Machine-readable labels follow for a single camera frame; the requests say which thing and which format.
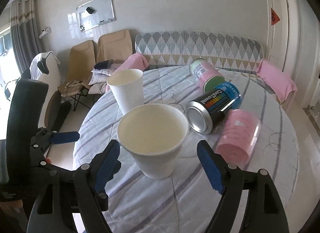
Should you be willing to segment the white paper cup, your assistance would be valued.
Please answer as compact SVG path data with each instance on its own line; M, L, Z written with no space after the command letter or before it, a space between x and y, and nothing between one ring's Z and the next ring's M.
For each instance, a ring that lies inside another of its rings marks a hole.
M125 69L115 72L107 80L123 115L144 104L143 71Z
M118 139L141 171L151 179L164 179L189 134L187 117L161 103L145 104L126 113L118 125Z

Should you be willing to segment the white-draped chair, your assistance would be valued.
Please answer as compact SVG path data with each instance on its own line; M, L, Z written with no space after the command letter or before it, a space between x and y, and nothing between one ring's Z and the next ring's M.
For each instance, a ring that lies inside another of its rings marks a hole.
M48 92L39 119L39 127L46 127L48 130L52 129L60 108L61 96L58 91L58 87L61 85L58 67L60 64L61 62L52 51L39 53L21 76L21 78L48 84Z

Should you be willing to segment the pile of folded cushions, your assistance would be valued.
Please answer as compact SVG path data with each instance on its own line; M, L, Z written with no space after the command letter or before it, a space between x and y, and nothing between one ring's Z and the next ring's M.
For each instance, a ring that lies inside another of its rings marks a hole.
M89 94L103 95L106 92L108 78L123 64L121 60L106 60L98 62L91 70L92 76L89 81Z

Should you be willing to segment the pink clear-wrapped roll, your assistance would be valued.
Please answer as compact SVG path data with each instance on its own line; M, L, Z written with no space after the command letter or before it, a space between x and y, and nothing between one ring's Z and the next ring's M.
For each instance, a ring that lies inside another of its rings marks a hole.
M229 111L215 153L226 163L243 169L250 161L260 128L260 119L255 114L243 109Z

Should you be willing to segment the left tan folding chair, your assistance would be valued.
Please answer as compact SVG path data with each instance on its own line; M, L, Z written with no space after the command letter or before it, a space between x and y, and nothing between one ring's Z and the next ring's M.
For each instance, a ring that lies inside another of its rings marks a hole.
M95 64L95 41L88 40L71 48L67 77L58 87L58 91L63 98L74 100L73 111L76 111L78 104L89 108L80 98L88 95L91 71Z

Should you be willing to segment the tan folding chair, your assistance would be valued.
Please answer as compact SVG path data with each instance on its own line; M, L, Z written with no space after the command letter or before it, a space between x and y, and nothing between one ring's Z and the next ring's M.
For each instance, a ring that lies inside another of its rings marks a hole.
M78 104L89 108L80 98L88 95L91 71L95 64L95 41L88 40L71 48L67 77L58 87L58 91L63 98L74 100L73 111L76 111Z
M102 35L98 39L96 62L126 61L133 54L132 39L128 29Z

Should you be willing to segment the black cool towel can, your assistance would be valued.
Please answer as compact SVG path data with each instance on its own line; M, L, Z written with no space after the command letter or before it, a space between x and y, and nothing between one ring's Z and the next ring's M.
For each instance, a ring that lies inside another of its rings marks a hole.
M226 91L215 88L202 96L191 100L185 108L191 128L200 134L209 134L213 127L219 124L227 112L235 104L236 98L231 98Z

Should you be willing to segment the left pink towel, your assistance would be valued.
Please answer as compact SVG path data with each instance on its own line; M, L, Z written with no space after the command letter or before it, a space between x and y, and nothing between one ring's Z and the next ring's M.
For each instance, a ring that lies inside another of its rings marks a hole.
M143 70L149 66L144 55L136 53L127 58L108 78L105 93L111 88L134 83L143 77Z

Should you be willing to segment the pink towel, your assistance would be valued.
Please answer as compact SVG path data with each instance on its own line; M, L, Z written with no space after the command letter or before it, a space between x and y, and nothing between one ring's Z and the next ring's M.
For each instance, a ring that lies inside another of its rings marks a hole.
M111 88L134 83L143 77L143 70L149 66L144 55L136 53L127 58L108 78L105 93Z
M297 86L287 74L264 58L260 61L256 73L271 87L280 103L286 103L288 107L292 104Z

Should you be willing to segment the blue can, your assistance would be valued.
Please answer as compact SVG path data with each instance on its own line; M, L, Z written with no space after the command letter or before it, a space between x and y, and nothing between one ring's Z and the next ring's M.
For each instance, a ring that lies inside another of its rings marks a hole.
M231 100L231 103L228 103L227 107L223 108L225 112L232 109L238 109L241 106L241 94L234 84L230 82L224 82L216 86L216 88L223 90Z

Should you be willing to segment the right pink towel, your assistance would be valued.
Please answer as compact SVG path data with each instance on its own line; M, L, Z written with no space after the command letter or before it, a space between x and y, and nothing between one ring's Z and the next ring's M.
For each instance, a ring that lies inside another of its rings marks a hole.
M260 61L256 73L271 87L280 103L286 103L288 107L292 104L297 86L287 74L264 58Z

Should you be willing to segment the pink green-lidded canister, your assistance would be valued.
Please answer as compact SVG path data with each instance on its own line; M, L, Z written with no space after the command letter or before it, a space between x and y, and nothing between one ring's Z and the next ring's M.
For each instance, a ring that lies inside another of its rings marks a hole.
M189 70L203 93L213 90L226 81L209 62L202 58L192 61Z

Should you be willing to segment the diamond-pattern sofa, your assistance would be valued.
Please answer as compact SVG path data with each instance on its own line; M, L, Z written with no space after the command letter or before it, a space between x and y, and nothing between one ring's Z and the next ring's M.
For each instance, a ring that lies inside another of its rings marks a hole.
M189 65L202 58L218 69L254 74L264 58L255 39L204 31L139 33L135 50L144 55L150 68Z

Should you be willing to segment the white door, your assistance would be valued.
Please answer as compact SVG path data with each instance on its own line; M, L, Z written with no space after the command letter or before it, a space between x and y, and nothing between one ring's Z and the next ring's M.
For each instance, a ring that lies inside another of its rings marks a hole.
M280 21L271 25L270 45L268 51L268 60L280 70L283 70L287 52L287 43L289 35L289 15L287 0L270 0L272 8L279 16Z

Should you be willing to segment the white wall whiteboard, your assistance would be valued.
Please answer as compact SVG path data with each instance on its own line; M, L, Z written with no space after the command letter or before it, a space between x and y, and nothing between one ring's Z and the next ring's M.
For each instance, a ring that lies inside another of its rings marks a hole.
M76 16L81 32L116 20L112 0L90 0L76 8Z

